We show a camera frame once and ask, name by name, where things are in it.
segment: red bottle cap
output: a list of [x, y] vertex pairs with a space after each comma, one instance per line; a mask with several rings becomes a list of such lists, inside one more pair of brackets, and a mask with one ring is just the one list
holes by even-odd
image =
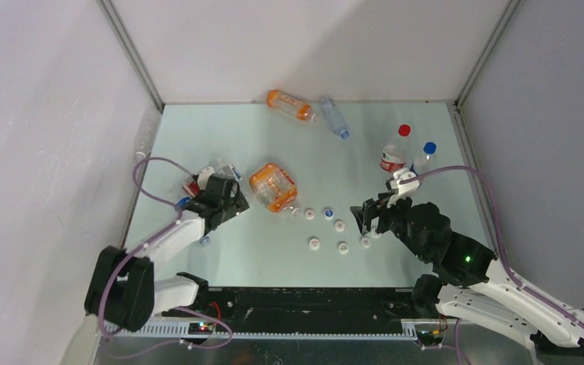
[[411, 133], [411, 127], [406, 124], [402, 124], [399, 126], [399, 130], [397, 132], [400, 136], [406, 137], [409, 133]]

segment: clear plastic bottle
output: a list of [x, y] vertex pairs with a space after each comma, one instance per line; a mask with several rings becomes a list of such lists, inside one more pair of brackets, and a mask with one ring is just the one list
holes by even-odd
[[287, 211], [294, 216], [301, 214], [297, 200], [297, 186], [287, 173], [273, 163], [267, 163], [249, 178], [254, 196], [269, 211]]
[[308, 103], [283, 94], [280, 90], [270, 90], [267, 104], [271, 109], [279, 110], [303, 122], [317, 120], [316, 112]]
[[328, 122], [328, 126], [333, 133], [341, 137], [341, 139], [347, 139], [351, 136], [348, 131], [348, 124], [346, 123], [346, 118], [341, 114], [335, 101], [328, 97], [322, 97], [319, 99], [319, 109], [323, 113], [323, 117]]
[[422, 153], [413, 159], [413, 164], [411, 165], [411, 171], [415, 175], [420, 175], [433, 169], [436, 149], [437, 146], [433, 142], [427, 142], [424, 145]]
[[411, 159], [409, 155], [411, 151], [411, 141], [409, 135], [411, 134], [411, 127], [402, 124], [398, 129], [399, 137], [394, 137], [385, 147], [382, 153], [382, 162], [379, 166], [382, 170], [393, 173], [402, 167]]

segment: white tabletop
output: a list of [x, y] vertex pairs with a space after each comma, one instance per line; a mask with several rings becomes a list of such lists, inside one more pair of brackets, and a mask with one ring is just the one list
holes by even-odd
[[[463, 164], [454, 126], [444, 103], [340, 103], [351, 136], [342, 141], [324, 122], [307, 125], [269, 110], [263, 104], [168, 105], [152, 156], [168, 157], [190, 170], [216, 157], [233, 163], [248, 179], [267, 162], [284, 168], [294, 179], [299, 200], [317, 216], [308, 221], [267, 211], [258, 202], [222, 224], [209, 236], [211, 244], [192, 244], [160, 269], [157, 278], [187, 271], [214, 286], [266, 287], [412, 287], [430, 265], [419, 262], [391, 233], [360, 244], [349, 207], [386, 190], [379, 159], [389, 137], [402, 123], [412, 127], [416, 150], [426, 141], [437, 144], [437, 167]], [[179, 201], [184, 173], [167, 163], [152, 162], [143, 186]], [[489, 246], [484, 222], [469, 178], [454, 171], [431, 177], [413, 196], [414, 204], [433, 202], [449, 216], [453, 230]], [[322, 212], [333, 208], [335, 219]], [[173, 219], [173, 209], [140, 196], [127, 238], [135, 247]], [[344, 232], [334, 222], [346, 223]], [[311, 250], [310, 237], [320, 240]], [[337, 246], [345, 241], [342, 255]]]

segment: white wall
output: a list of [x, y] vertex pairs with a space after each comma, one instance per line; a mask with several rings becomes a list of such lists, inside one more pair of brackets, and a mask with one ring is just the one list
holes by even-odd
[[516, 270], [584, 307], [584, 2], [524, 2], [463, 115]]
[[0, 1], [0, 364], [59, 363], [151, 114], [95, 1]]
[[118, 0], [167, 103], [454, 99], [507, 0]]

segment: orange bottle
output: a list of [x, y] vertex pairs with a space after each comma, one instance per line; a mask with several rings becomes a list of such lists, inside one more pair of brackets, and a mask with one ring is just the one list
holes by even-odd
[[307, 122], [308, 120], [316, 122], [318, 118], [308, 103], [294, 99], [290, 95], [283, 94], [280, 90], [270, 90], [267, 104], [271, 109], [279, 110], [303, 122]]
[[273, 163], [267, 163], [252, 177], [249, 186], [256, 198], [269, 210], [278, 213], [289, 209], [293, 216], [301, 213], [296, 202], [297, 186], [287, 173]]

